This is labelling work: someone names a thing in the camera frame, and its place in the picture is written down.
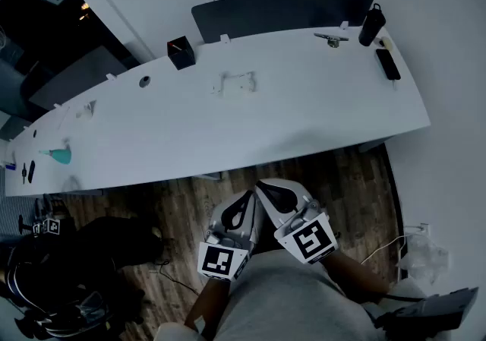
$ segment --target wooden floor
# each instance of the wooden floor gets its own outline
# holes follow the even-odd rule
[[[391,186],[382,150],[359,153],[350,147],[222,174],[212,182],[183,178],[109,190],[98,197],[65,195],[78,228],[99,216],[146,216],[163,231],[170,260],[162,271],[197,291],[204,280],[197,274],[197,249],[212,209],[230,194],[254,186],[259,178],[287,178],[301,182],[327,206],[341,250],[356,260],[398,233]],[[397,245],[379,251],[368,262],[389,283],[396,280]],[[183,322],[196,295],[159,274],[159,266],[144,264],[123,269],[125,278],[146,292],[141,325],[129,324],[125,340],[152,340],[162,322]]]

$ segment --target teal object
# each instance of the teal object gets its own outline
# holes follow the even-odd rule
[[[61,164],[69,164],[71,162],[70,150],[40,150],[39,153],[49,155]]]

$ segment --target power outlet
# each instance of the power outlet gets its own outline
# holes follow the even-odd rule
[[[421,223],[420,227],[422,228],[421,233],[428,237],[431,236],[431,224],[430,223]]]

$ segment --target gray shirt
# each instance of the gray shirt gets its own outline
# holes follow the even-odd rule
[[[163,324],[156,341],[203,340]],[[216,341],[368,341],[385,339],[368,313],[347,299],[324,267],[301,264],[287,251],[253,256],[231,286]]]

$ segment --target person's arm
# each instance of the person's arm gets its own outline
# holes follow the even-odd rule
[[[378,303],[381,300],[380,295],[388,293],[388,283],[341,251],[333,252],[321,263],[346,296],[357,303]]]
[[[219,320],[228,304],[229,286],[229,282],[209,279],[194,306],[192,306],[184,325],[198,332],[194,322],[202,317],[205,326],[201,335],[211,341],[216,335]]]

